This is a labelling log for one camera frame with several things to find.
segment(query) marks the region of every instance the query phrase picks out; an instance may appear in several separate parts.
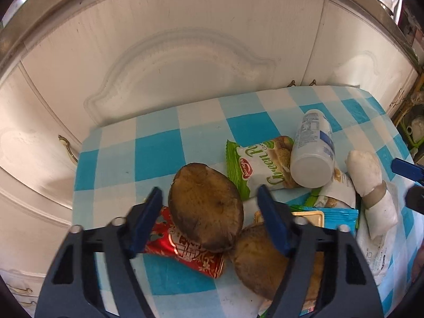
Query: silver screw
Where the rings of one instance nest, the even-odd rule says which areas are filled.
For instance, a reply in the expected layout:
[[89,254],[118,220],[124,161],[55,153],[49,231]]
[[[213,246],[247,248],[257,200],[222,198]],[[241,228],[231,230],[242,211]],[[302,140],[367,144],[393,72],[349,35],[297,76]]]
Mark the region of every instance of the silver screw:
[[79,232],[81,232],[83,230],[83,228],[82,228],[82,226],[81,225],[73,225],[73,226],[71,226],[71,228],[69,229],[69,232],[71,232],[71,233],[79,233]]
[[337,229],[338,229],[340,232],[344,232],[344,233],[349,233],[349,232],[350,232],[350,227],[349,227],[349,226],[347,226],[347,225],[339,225],[339,226],[337,227]]
[[307,225],[309,223],[308,219],[305,218],[304,216],[296,216],[294,218],[294,223],[296,225]]
[[122,217],[114,218],[112,220],[112,225],[113,226],[121,226],[121,225],[125,224],[125,222],[126,222],[126,218],[122,218]]

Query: white plastic bag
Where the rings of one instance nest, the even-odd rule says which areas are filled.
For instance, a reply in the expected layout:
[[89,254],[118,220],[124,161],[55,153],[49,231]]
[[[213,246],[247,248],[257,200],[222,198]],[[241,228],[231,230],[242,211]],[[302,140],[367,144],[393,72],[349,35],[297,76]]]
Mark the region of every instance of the white plastic bag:
[[[396,185],[387,183],[387,190],[392,196],[396,212],[399,215],[399,200]],[[389,229],[386,234],[371,240],[364,212],[365,209],[362,206],[356,241],[371,268],[374,281],[378,286],[383,281],[387,269],[389,268],[396,238],[397,225]]]

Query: green pea cookie package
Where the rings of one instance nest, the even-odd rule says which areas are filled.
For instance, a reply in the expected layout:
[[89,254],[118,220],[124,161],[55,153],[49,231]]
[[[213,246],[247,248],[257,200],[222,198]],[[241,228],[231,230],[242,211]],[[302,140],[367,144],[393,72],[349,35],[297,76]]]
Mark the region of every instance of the green pea cookie package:
[[227,141],[228,178],[238,188],[242,200],[253,197],[263,184],[270,190],[299,186],[290,174],[292,147],[293,140],[288,136],[279,136],[249,147]]

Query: table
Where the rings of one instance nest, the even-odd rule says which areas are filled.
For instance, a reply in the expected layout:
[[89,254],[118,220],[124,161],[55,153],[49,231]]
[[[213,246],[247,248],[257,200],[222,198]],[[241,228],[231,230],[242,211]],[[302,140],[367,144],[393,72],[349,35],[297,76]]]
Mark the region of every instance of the table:
[[[413,259],[423,240],[423,216],[404,207],[404,193],[413,182],[390,169],[395,157],[412,162],[406,145],[378,102],[361,89],[266,90],[181,105],[93,130],[79,158],[73,223],[104,226],[142,203],[155,186],[167,197],[175,173],[190,162],[226,174],[227,140],[249,146],[279,135],[294,137],[311,108],[321,110],[332,126],[335,159],[342,171],[350,150],[375,152],[383,178],[398,187],[401,216],[394,253],[379,286],[387,315],[410,284]],[[282,189],[273,194],[277,201],[302,204],[309,190]],[[245,223],[252,221],[255,209],[245,209]],[[102,254],[97,259],[105,306],[116,313]],[[240,283],[231,264],[213,280],[165,257],[145,254],[131,262],[156,317],[256,318],[262,303]]]

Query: red snack package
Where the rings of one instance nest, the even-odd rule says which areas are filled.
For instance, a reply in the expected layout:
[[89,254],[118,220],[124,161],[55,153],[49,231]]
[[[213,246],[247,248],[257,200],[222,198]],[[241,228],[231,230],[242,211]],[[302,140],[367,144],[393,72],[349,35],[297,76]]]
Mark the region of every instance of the red snack package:
[[221,276],[224,257],[189,241],[175,227],[168,207],[163,207],[153,226],[144,253],[172,257],[202,274],[217,279]]

